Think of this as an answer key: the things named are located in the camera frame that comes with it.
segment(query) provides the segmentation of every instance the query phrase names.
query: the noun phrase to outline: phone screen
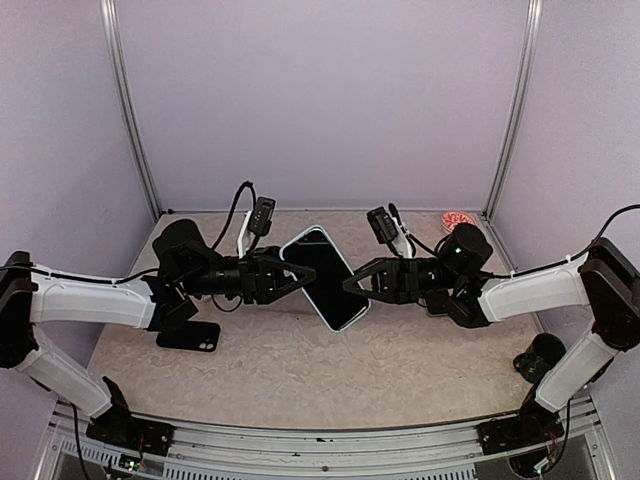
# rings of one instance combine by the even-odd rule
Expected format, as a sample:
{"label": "phone screen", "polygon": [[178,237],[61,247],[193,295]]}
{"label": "phone screen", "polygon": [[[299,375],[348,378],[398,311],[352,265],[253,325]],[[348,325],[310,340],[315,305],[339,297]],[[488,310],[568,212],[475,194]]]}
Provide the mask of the phone screen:
{"label": "phone screen", "polygon": [[310,230],[281,254],[286,262],[315,269],[316,279],[302,288],[332,330],[341,330],[369,307],[368,299],[342,289],[353,272],[322,230]]}

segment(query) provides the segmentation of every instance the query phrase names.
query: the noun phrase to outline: white phone frame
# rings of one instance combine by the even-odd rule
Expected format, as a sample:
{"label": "white phone frame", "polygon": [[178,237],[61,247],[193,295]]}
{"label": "white phone frame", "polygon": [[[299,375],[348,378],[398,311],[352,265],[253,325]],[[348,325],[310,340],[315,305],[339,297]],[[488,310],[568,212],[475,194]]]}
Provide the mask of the white phone frame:
{"label": "white phone frame", "polygon": [[[335,251],[338,253],[338,256],[342,259],[342,261],[344,262],[344,264],[346,265],[347,269],[349,270],[349,272],[351,272],[351,274],[353,275],[353,270],[351,269],[351,266],[349,265],[349,262],[347,262],[347,259],[344,258],[344,255],[342,254],[342,252],[340,251],[340,249],[338,248],[338,246],[335,244],[335,242],[333,241],[333,239],[331,238],[331,236],[329,235],[329,233],[320,225],[312,225],[311,227],[307,228],[306,230],[304,230],[303,232],[300,232],[298,235],[296,235],[294,238],[292,238],[291,240],[289,240],[287,243],[285,243],[282,247],[280,247],[280,259],[282,261],[286,261],[284,259],[284,255],[283,252],[285,250],[285,248],[287,248],[288,246],[290,246],[291,244],[295,243],[296,241],[298,241],[300,238],[304,237],[305,235],[307,235],[310,232],[313,231],[320,231],[322,232],[322,234],[327,238],[327,240],[329,240],[329,243],[333,246],[333,248],[335,249]],[[316,306],[316,304],[314,303],[314,301],[311,299],[311,297],[309,296],[309,294],[307,293],[307,289],[305,287],[302,287],[302,292],[304,293],[305,297],[307,297],[307,300],[309,300],[309,303],[311,304],[311,306],[313,307],[313,309],[316,311],[316,313],[318,314],[318,316],[322,319],[322,321],[325,323],[325,325],[329,328],[329,330],[331,330],[334,333],[340,333],[340,332],[344,332],[347,327],[350,327],[351,325],[353,325],[357,320],[361,319],[371,308],[371,300],[370,299],[366,299],[367,300],[367,305],[360,311],[358,312],[351,320],[349,320],[348,322],[346,322],[341,328],[340,330],[334,330],[331,325],[329,325],[329,322],[327,322],[326,318],[324,318],[324,315],[322,315],[322,312],[320,312],[320,310],[318,310],[318,307]]]}

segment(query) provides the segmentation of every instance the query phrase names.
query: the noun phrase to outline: beige tabletop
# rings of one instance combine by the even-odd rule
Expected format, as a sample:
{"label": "beige tabletop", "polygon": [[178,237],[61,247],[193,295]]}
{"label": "beige tabletop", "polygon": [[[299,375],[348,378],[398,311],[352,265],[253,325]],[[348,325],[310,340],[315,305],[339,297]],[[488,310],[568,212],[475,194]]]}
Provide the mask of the beige tabletop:
{"label": "beige tabletop", "polygon": [[[209,244],[225,214],[165,215],[135,264],[157,265],[151,240],[169,223],[192,218]],[[237,214],[218,251],[233,254]],[[407,212],[412,232],[435,245],[439,214]],[[264,245],[282,245],[322,225],[352,268],[377,256],[364,212],[276,212]],[[503,271],[497,255],[487,269]],[[156,334],[109,325],[89,369],[114,380],[133,411],[235,426],[352,429],[426,425],[517,409],[530,388],[512,359],[536,335],[522,316],[468,330],[417,305],[374,302],[342,333],[333,333],[302,292],[271,305],[224,314],[197,302],[194,320],[222,328],[214,353],[162,349]]]}

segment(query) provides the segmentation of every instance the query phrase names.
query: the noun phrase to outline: red round object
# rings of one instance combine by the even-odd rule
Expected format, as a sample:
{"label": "red round object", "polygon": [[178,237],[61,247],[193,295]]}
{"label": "red round object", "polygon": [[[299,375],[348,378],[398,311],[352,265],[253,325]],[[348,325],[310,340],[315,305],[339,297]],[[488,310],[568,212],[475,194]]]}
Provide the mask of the red round object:
{"label": "red round object", "polygon": [[459,223],[470,223],[471,225],[475,225],[476,221],[468,213],[460,212],[458,210],[452,210],[442,214],[442,227],[448,233],[451,233]]}

